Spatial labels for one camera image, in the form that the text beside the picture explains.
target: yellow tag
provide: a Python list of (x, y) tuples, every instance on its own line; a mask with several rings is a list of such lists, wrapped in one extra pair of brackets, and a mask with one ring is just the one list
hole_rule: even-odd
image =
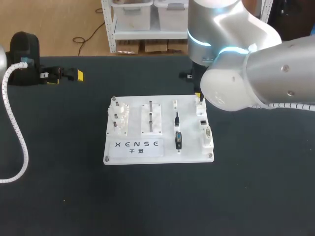
[(50, 83), (50, 82), (47, 82), (48, 85), (58, 85), (59, 84), (59, 80), (57, 80), (57, 83)]
[(78, 81), (83, 81), (83, 72), (78, 70)]

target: metal pin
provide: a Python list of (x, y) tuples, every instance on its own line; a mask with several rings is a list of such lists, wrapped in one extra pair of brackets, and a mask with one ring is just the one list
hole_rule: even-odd
[(150, 133), (153, 132), (153, 129), (152, 129), (152, 121), (149, 121), (149, 125), (150, 125)]

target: screw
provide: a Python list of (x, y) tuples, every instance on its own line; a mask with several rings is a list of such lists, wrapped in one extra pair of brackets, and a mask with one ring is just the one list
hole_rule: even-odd
[(282, 70), (283, 72), (288, 72), (288, 71), (290, 70), (290, 67), (289, 67), (288, 65), (284, 65), (284, 66), (281, 68), (281, 70)]
[(287, 95), (289, 95), (290, 97), (294, 96), (294, 92), (293, 91), (288, 91)]

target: wooden floor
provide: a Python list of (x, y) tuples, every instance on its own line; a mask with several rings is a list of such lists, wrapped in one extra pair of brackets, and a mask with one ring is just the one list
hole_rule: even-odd
[[(243, 0), (248, 9), (255, 2)], [(76, 56), (80, 44), (72, 39), (89, 38), (104, 22), (97, 8), (100, 0), (0, 0), (0, 44), (8, 51), (13, 34), (25, 31), (38, 37), (41, 56)], [(109, 51), (105, 26), (81, 50), (81, 56), (115, 55)]]

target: white plastic bin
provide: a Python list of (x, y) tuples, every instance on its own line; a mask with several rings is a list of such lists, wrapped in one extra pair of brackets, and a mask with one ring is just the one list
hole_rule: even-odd
[(112, 3), (117, 16), (116, 28), (121, 31), (149, 30), (151, 27), (151, 5), (153, 0), (143, 3)]
[(155, 0), (161, 31), (187, 31), (188, 0)]

